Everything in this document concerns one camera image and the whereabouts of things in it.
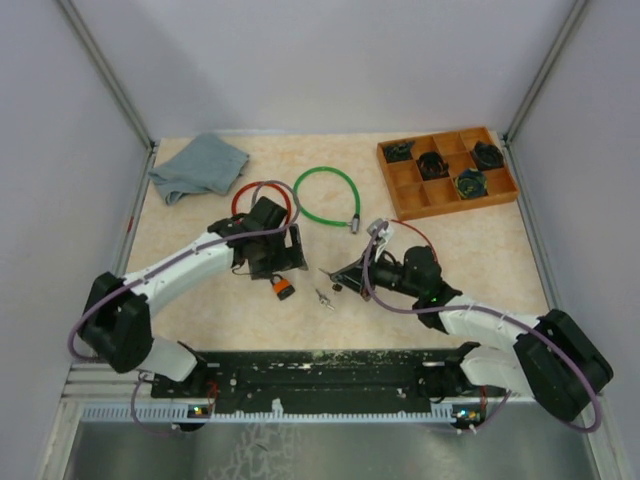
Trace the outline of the orange black padlock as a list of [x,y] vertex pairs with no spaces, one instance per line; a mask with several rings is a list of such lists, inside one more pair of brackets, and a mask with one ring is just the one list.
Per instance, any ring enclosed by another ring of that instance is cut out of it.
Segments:
[[270,278],[270,283],[276,297],[280,300],[286,300],[295,293],[294,286],[283,276],[274,274]]

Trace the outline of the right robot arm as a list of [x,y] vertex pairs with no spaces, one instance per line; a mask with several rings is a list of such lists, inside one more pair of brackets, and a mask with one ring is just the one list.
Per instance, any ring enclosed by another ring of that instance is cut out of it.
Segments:
[[386,251],[365,253],[328,276],[364,299],[378,287],[412,297],[410,311],[424,326],[469,338],[446,372],[458,395],[496,386],[530,396],[556,419],[572,422],[613,379],[609,362],[569,314],[515,315],[476,302],[443,280],[428,246],[409,248],[402,260]]

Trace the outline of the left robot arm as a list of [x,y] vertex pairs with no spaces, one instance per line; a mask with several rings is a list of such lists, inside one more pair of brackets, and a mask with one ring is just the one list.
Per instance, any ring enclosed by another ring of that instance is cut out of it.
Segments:
[[181,342],[157,337],[151,321],[165,306],[207,278],[246,266],[253,280],[304,270],[296,215],[267,197],[250,211],[221,219],[160,262],[117,277],[106,272],[91,287],[71,339],[81,339],[117,373],[164,376],[184,395],[208,384],[202,360]]

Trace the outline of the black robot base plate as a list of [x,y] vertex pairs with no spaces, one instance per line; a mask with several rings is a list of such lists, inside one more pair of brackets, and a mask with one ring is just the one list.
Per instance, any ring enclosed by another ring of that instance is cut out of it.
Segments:
[[158,375],[154,399],[203,398],[220,414],[428,413],[433,403],[503,389],[463,375],[459,349],[203,352],[182,383]]

